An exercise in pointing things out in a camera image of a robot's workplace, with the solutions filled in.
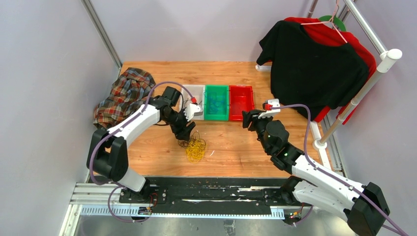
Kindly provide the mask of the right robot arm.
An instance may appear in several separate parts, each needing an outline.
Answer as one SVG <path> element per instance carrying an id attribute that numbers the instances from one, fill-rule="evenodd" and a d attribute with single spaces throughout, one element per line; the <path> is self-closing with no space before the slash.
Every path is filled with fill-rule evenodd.
<path id="1" fill-rule="evenodd" d="M 279 120 L 261 110 L 243 111 L 243 128 L 254 131 L 265 153 L 279 170 L 290 174 L 281 186 L 288 205 L 310 204 L 344 220 L 359 236 L 375 236 L 390 214 L 381 188 L 370 182 L 344 178 L 317 163 L 288 142 L 289 132 Z"/>

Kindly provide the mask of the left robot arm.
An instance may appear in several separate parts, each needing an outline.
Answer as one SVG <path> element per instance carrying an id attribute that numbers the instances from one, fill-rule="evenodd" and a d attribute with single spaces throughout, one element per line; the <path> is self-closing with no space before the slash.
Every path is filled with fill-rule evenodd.
<path id="1" fill-rule="evenodd" d="M 163 94 L 148 97 L 145 103 L 120 124 L 107 130 L 96 130 L 91 139 L 86 166 L 93 182 L 97 173 L 117 185 L 132 191 L 132 197 L 139 203 L 150 199 L 150 182 L 129 167 L 127 150 L 134 140 L 151 126 L 164 121 L 179 141 L 189 141 L 196 126 L 194 116 L 202 113 L 202 106 L 194 96 L 190 103 L 179 111 L 174 110 L 181 93 L 166 87 Z"/>

